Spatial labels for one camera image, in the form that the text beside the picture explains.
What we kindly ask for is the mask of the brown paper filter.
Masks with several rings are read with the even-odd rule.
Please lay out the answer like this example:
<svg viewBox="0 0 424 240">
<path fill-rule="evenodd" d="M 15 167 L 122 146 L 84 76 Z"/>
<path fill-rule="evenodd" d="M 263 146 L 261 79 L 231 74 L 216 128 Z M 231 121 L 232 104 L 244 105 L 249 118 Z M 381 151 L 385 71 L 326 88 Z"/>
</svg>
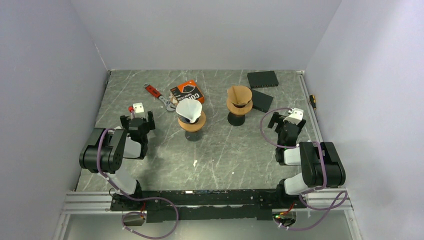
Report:
<svg viewBox="0 0 424 240">
<path fill-rule="evenodd" d="M 227 98 L 236 108 L 243 108 L 252 100 L 252 91 L 247 86 L 233 85 L 227 90 Z"/>
</svg>

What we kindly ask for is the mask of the paper coffee filters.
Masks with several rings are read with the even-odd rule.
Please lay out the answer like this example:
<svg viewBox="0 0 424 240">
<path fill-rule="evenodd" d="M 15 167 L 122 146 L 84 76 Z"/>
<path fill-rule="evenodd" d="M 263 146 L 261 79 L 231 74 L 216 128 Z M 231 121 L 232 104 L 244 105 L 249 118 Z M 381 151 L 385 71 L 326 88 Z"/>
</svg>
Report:
<svg viewBox="0 0 424 240">
<path fill-rule="evenodd" d="M 173 105 L 177 105 L 179 102 L 178 100 L 171 94 L 169 96 L 169 101 L 173 104 Z"/>
</svg>

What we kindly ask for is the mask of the white paper coffee filter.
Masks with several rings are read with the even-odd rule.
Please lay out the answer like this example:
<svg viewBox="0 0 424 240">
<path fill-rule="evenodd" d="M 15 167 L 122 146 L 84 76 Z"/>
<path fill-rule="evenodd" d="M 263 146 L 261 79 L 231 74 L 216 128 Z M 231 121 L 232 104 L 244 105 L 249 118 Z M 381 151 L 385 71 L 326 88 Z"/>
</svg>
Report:
<svg viewBox="0 0 424 240">
<path fill-rule="evenodd" d="M 177 104 L 175 112 L 183 123 L 194 124 L 201 116 L 202 107 L 198 100 L 185 98 Z"/>
</svg>

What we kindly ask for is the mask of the wooden dripper ring holder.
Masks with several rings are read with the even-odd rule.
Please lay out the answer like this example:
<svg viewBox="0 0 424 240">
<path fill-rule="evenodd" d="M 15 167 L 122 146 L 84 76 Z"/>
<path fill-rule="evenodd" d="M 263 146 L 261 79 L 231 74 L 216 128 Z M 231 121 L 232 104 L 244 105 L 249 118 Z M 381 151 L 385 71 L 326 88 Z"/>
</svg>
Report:
<svg viewBox="0 0 424 240">
<path fill-rule="evenodd" d="M 177 121 L 180 127 L 184 129 L 186 132 L 198 132 L 206 124 L 206 115 L 204 111 L 202 111 L 196 123 L 184 123 L 180 119 L 178 119 Z"/>
</svg>

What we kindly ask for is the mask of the orange coffee filter box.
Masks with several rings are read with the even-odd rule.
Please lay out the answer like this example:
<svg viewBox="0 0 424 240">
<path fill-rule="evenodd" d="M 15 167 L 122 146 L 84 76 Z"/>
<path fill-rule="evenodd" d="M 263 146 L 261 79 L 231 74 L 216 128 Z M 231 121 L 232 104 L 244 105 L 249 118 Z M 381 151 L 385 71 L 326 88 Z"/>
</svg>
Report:
<svg viewBox="0 0 424 240">
<path fill-rule="evenodd" d="M 197 100 L 201 104 L 205 102 L 204 94 L 193 79 L 171 88 L 170 93 L 177 103 L 184 99 Z"/>
</svg>

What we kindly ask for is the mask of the red and black cup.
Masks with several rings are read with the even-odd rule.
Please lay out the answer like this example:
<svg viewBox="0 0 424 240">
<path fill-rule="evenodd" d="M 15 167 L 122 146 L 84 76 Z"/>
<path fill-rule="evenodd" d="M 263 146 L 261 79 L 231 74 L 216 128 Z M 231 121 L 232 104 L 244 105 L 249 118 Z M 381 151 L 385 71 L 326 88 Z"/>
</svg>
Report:
<svg viewBox="0 0 424 240">
<path fill-rule="evenodd" d="M 229 112 L 227 115 L 227 121 L 230 125 L 238 127 L 245 123 L 246 116 L 245 115 L 237 115 L 232 112 Z"/>
</svg>

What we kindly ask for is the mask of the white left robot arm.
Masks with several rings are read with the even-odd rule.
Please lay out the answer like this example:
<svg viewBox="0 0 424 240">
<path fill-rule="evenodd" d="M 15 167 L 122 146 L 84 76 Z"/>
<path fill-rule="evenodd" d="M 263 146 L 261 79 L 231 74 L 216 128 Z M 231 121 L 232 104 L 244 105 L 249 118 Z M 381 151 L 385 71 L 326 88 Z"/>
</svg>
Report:
<svg viewBox="0 0 424 240">
<path fill-rule="evenodd" d="M 122 128 L 94 128 L 79 155 L 79 165 L 104 178 L 131 210 L 144 203 L 138 180 L 122 167 L 123 159 L 142 160 L 148 151 L 148 133 L 156 128 L 154 115 L 120 117 Z"/>
</svg>

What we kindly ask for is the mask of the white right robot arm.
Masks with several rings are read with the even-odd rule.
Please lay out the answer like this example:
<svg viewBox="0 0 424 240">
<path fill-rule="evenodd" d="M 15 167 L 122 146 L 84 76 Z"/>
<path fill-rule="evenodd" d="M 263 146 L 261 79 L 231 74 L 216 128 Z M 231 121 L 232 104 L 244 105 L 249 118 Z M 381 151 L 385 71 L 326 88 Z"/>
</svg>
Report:
<svg viewBox="0 0 424 240">
<path fill-rule="evenodd" d="M 267 125 L 270 129 L 276 125 L 276 162 L 300 167 L 300 173 L 282 179 L 276 187 L 275 200 L 282 208 L 289 207 L 295 195 L 339 187 L 346 182 L 346 171 L 332 142 L 297 142 L 305 124 L 303 111 L 293 109 L 288 116 L 273 112 Z"/>
</svg>

